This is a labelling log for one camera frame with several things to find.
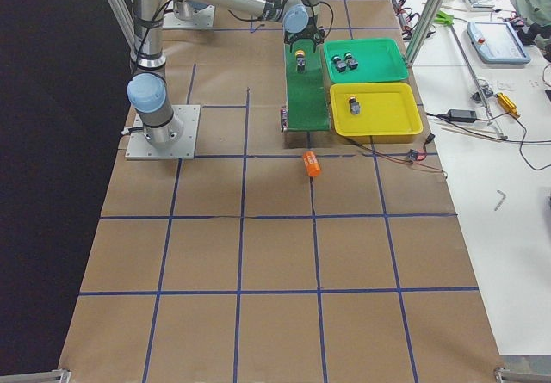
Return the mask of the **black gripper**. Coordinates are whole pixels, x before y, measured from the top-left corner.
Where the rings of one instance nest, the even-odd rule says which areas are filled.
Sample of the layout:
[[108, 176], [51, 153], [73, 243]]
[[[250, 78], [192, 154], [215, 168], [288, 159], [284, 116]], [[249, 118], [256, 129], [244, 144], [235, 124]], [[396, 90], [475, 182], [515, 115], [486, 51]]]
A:
[[303, 30], [298, 33], [292, 33], [286, 27], [284, 29], [284, 45], [286, 49], [291, 53], [294, 48], [294, 44], [299, 40], [310, 40], [313, 43], [313, 51], [325, 42], [325, 30], [322, 27], [318, 27], [315, 22], [310, 21]]

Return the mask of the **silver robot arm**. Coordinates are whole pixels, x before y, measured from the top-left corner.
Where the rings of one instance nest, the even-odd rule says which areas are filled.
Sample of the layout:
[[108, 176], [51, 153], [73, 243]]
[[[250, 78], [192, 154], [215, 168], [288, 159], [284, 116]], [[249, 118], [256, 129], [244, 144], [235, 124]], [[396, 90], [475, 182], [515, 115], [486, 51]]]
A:
[[319, 46], [325, 39], [318, 25], [321, 0], [133, 0], [135, 60], [127, 95], [142, 120], [145, 140], [152, 146], [177, 141], [184, 129], [170, 104], [164, 78], [161, 29], [169, 2], [220, 6], [254, 20], [279, 22], [289, 46], [298, 40]]

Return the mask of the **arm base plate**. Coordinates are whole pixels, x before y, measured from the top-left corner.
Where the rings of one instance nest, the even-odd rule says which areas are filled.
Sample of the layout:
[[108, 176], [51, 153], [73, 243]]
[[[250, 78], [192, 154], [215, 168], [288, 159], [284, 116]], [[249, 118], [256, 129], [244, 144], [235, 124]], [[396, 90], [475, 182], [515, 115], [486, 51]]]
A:
[[206, 30], [214, 27], [215, 7], [195, 2], [175, 2], [164, 12], [164, 30]]
[[163, 127], [145, 127], [138, 114], [134, 115], [133, 127], [129, 133], [126, 158], [129, 160], [191, 160], [195, 157], [201, 106], [173, 105], [172, 120]]

